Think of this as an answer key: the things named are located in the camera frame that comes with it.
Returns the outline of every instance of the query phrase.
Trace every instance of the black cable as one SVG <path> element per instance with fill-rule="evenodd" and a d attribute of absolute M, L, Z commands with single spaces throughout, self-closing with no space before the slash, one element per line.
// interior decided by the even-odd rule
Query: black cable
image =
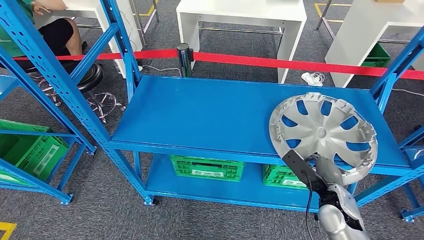
<path fill-rule="evenodd" d="M 309 184 L 309 198 L 307 200 L 306 213 L 305 213 L 306 229 L 307 229 L 307 233 L 309 234 L 310 239 L 314 240 L 314 238 L 312 237 L 312 234 L 311 234 L 311 230 L 309 229 L 309 225 L 308 225 L 308 213 L 309 213 L 309 208 L 311 207 L 311 201 L 312 201 L 312 183 L 311 183 L 311 180 L 309 179 L 308 175 L 306 174 L 306 172 L 302 171 L 302 174 L 305 176 L 305 178 L 307 179 L 307 182 Z"/>

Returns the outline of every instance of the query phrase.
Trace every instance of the person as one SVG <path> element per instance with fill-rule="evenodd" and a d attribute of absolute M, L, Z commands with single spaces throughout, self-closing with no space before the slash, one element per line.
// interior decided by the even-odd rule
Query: person
<path fill-rule="evenodd" d="M 65 10 L 66 5 L 63 0 L 15 0 L 22 10 L 34 24 L 33 14 L 44 15 L 51 10 Z M 50 47 L 55 56 L 81 55 L 83 53 L 81 36 L 77 24 L 70 18 L 57 19 L 39 30 L 44 41 Z M 24 52 L 9 36 L 0 25 L 0 47 L 12 57 L 25 57 Z M 16 61 L 24 70 L 33 68 L 34 65 L 29 60 Z"/>

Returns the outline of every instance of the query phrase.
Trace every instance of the person's leg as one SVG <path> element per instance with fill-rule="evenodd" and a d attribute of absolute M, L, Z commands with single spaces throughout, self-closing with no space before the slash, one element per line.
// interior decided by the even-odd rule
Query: person's leg
<path fill-rule="evenodd" d="M 59 18 L 38 30 L 56 56 L 83 53 L 77 24 L 69 18 Z"/>
<path fill-rule="evenodd" d="M 71 55 L 82 55 L 83 54 L 83 45 L 81 43 L 80 32 L 78 31 L 77 24 L 74 20 L 70 18 L 64 18 L 72 26 L 73 34 L 66 43 L 66 48 L 68 49 Z"/>

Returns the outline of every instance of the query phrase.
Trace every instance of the green shirt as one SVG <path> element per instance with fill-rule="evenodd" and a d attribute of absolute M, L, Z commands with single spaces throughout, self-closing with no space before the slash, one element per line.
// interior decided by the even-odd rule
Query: green shirt
<path fill-rule="evenodd" d="M 31 2 L 33 0 L 16 0 L 28 18 L 34 23 L 33 19 L 33 6 Z M 0 25 L 0 47 L 2 47 L 6 52 L 12 57 L 24 56 L 24 52 L 18 47 L 18 45 L 13 41 L 5 29 Z"/>

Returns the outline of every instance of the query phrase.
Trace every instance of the white cable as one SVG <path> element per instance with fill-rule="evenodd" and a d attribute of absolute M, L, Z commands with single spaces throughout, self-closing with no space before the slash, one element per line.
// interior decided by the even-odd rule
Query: white cable
<path fill-rule="evenodd" d="M 119 10 L 120 11 L 120 13 L 121 13 L 121 15 L 123 16 L 123 18 L 126 20 L 126 22 L 128 23 L 128 26 L 131 28 L 131 30 L 129 30 L 129 35 L 128 35 L 128 39 L 129 39 L 129 41 L 131 42 L 131 43 L 133 43 L 134 44 L 134 52 L 137 52 L 137 44 L 135 43 L 135 42 L 133 42 L 133 40 L 131 40 L 131 34 L 133 33 L 133 26 L 131 26 L 131 23 L 130 23 L 130 21 L 128 21 L 128 19 L 127 19 L 127 17 L 125 16 L 125 14 L 121 11 L 121 10 Z"/>
<path fill-rule="evenodd" d="M 326 78 L 325 76 L 324 76 L 324 74 L 322 74 L 322 73 L 320 73 L 320 72 L 314 72 L 314 73 L 312 73 L 312 78 L 314 79 L 314 82 L 316 82 L 316 83 L 320 83 L 320 84 L 322 84 L 323 82 L 324 82 L 324 79 Z"/>
<path fill-rule="evenodd" d="M 408 90 L 405 90 L 405 89 L 396 89 L 396 88 L 393 88 L 393 90 L 394 91 L 407 92 L 407 93 L 410 93 L 410 94 L 414 94 L 414 95 L 418 95 L 418 96 L 424 97 L 424 94 L 421 94 L 421 93 L 418 93 L 418 92 L 413 92 L 413 91 L 408 91 Z"/>
<path fill-rule="evenodd" d="M 148 67 L 148 68 L 154 69 L 156 71 L 161 71 L 161 72 L 162 71 L 167 71 L 167 70 L 178 70 L 179 76 L 182 77 L 180 69 L 179 68 L 176 68 L 176 67 L 173 67 L 173 68 L 164 68 L 164 69 L 158 69 L 158 68 L 153 67 L 153 66 L 150 66 L 150 65 L 143 65 L 142 67 L 143 68 L 144 67 Z"/>

